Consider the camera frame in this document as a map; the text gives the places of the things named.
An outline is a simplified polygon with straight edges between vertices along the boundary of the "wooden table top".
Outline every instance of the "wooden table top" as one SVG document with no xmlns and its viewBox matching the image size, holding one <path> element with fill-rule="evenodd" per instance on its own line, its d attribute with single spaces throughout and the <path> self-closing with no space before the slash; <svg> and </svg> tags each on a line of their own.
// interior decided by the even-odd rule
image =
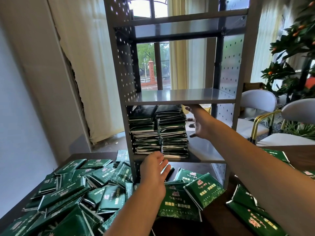
<svg viewBox="0 0 315 236">
<path fill-rule="evenodd" d="M 298 170 L 315 170 L 315 145 L 309 146 L 272 146 L 268 149 L 284 151 L 293 165 Z M 116 152 L 104 153 L 82 153 L 73 154 L 63 165 L 74 159 L 112 159 L 116 158 Z M 169 180 L 173 180 L 178 168 L 184 168 L 200 174 L 209 172 L 214 175 L 211 164 L 207 163 L 186 163 L 171 162 L 175 167 L 174 173 Z M 254 235 L 247 226 L 239 221 L 232 212 L 226 207 L 225 203 L 232 198 L 236 187 L 236 181 L 231 177 L 228 188 L 224 194 L 212 202 L 202 211 L 203 222 L 194 222 L 175 218 L 161 217 L 155 221 L 153 231 L 159 235 Z M 14 219 L 21 217 L 22 208 L 29 201 L 29 198 L 37 192 L 36 187 L 4 217 L 0 219 L 0 232 L 2 232 Z"/>
</svg>

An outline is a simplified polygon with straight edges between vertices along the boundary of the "hand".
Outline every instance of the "hand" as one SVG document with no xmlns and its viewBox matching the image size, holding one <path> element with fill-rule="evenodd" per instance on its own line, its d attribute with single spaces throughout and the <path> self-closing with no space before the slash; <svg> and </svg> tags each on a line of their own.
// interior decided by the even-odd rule
<svg viewBox="0 0 315 236">
<path fill-rule="evenodd" d="M 199 104 L 190 105 L 189 107 L 185 107 L 186 110 L 191 112 L 195 118 L 187 118 L 188 122 L 195 122 L 189 125 L 191 128 L 196 128 L 195 132 L 190 134 L 190 137 L 199 137 L 203 139 L 208 139 L 209 136 L 209 128 L 211 126 L 211 122 L 213 121 L 213 117 L 204 110 Z"/>
<path fill-rule="evenodd" d="M 156 194 L 161 201 L 166 194 L 164 181 L 167 177 L 167 174 L 171 170 L 171 165 L 168 165 L 161 174 L 161 171 L 167 164 L 168 160 L 164 159 L 163 154 L 157 151 L 148 155 L 140 165 L 140 184 L 157 190 Z"/>
</svg>

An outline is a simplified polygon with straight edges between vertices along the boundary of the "chair seat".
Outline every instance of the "chair seat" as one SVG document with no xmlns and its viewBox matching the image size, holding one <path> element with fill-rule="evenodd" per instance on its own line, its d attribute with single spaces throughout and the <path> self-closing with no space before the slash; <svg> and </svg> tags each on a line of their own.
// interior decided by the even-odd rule
<svg viewBox="0 0 315 236">
<path fill-rule="evenodd" d="M 237 121 L 236 131 L 238 134 L 242 135 L 244 138 L 250 138 L 250 135 L 252 134 L 252 130 L 253 130 L 253 125 L 254 125 L 254 122 L 239 118 Z M 262 126 L 261 124 L 258 125 L 257 136 L 262 135 L 267 132 L 269 132 L 268 128 Z"/>
<path fill-rule="evenodd" d="M 256 145 L 259 147 L 315 145 L 315 141 L 291 134 L 275 133 L 262 139 Z"/>
</svg>

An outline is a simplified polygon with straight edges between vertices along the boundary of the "chair backrest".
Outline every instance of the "chair backrest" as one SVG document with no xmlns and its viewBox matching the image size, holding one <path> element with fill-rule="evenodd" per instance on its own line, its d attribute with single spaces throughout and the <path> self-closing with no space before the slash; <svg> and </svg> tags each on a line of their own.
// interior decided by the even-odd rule
<svg viewBox="0 0 315 236">
<path fill-rule="evenodd" d="M 242 93 L 241 107 L 273 112 L 276 106 L 277 98 L 270 91 L 253 89 Z"/>
<path fill-rule="evenodd" d="M 315 98 L 296 100 L 281 110 L 283 119 L 315 124 Z"/>
</svg>

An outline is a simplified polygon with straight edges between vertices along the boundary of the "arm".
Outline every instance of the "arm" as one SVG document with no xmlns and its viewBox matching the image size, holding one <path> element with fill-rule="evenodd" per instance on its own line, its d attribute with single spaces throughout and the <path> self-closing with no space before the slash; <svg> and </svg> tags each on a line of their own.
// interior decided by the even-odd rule
<svg viewBox="0 0 315 236">
<path fill-rule="evenodd" d="M 141 182 L 104 236 L 148 236 L 165 196 L 164 180 L 171 166 L 160 152 L 147 156 L 140 166 Z"/>
<path fill-rule="evenodd" d="M 194 114 L 198 136 L 209 140 L 260 205 L 289 235 L 315 232 L 315 182 L 250 143 L 200 105 L 186 107 Z"/>
</svg>

